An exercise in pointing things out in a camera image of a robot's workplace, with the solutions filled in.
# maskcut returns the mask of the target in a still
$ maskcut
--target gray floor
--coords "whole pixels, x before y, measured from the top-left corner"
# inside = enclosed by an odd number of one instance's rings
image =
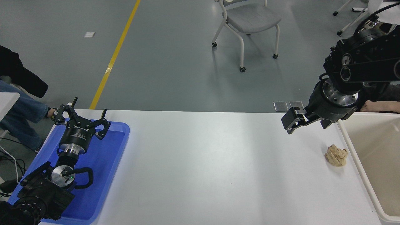
[[[51,107],[78,96],[89,108],[135,0],[0,0],[0,45],[18,52],[25,67],[49,84]],[[142,0],[97,104],[98,109],[274,113],[273,101],[304,105],[336,32],[354,19],[354,1],[269,0],[282,16],[279,57],[273,59],[275,29],[243,35],[245,73],[239,72],[239,41],[227,29],[212,49],[221,9],[212,0]],[[342,38],[349,37],[351,27]],[[94,38],[83,38],[85,32]],[[45,138],[51,121],[34,125]],[[34,154],[7,141],[0,144],[29,164]],[[0,161],[0,176],[14,177]]]

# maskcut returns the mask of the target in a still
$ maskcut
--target black jacket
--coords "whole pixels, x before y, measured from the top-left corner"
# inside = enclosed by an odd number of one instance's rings
[[[18,55],[0,45],[0,76],[9,76],[14,84],[21,86],[28,93],[43,97],[48,85],[34,73],[26,69]]]

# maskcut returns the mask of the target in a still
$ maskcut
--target white cable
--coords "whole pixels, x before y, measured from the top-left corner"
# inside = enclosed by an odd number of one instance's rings
[[[9,156],[14,160],[14,162],[15,162],[15,172],[17,173],[17,182],[19,183],[19,180],[18,180],[18,169],[17,169],[17,160],[15,160],[14,156],[12,156],[10,153],[8,153],[1,145],[0,145],[0,148],[1,148],[5,153],[7,153],[7,155],[9,155]]]

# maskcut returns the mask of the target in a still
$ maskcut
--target yellow floor line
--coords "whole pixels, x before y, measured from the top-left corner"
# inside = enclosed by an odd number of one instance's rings
[[[118,41],[117,47],[115,48],[114,54],[112,55],[110,63],[108,64],[108,67],[106,69],[106,73],[104,74],[103,79],[100,82],[99,88],[97,89],[96,94],[94,95],[93,101],[90,104],[89,109],[95,109],[97,103],[99,102],[100,95],[103,92],[104,86],[107,83],[107,80],[108,80],[108,77],[109,77],[109,75],[111,73],[112,67],[114,66],[114,62],[117,59],[118,53],[120,52],[122,43],[124,43],[126,33],[128,32],[130,24],[132,23],[133,17],[135,16],[136,10],[139,7],[139,3],[140,3],[140,0],[136,0],[136,4],[133,7],[132,13],[129,16],[128,21],[126,22],[124,31],[122,32],[121,38]]]

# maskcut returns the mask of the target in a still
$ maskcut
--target blue tray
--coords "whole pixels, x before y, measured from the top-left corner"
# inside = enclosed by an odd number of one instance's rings
[[[54,128],[25,175],[30,174],[47,161],[50,161],[51,165],[55,166],[58,160],[56,150],[64,131],[65,126],[56,126]],[[79,156],[75,168],[92,168],[94,176],[93,184],[86,189],[75,189],[72,191],[75,198],[59,220],[43,219],[43,222],[65,225],[88,225],[97,218],[117,170],[121,155],[124,152],[129,131],[127,124],[111,122],[111,126],[103,140],[98,140],[96,137],[92,138],[87,153]],[[78,185],[86,184],[88,182],[87,173],[78,174],[75,181]],[[21,189],[22,186],[18,185],[14,190],[8,200],[10,204],[14,204],[18,200],[17,194]]]

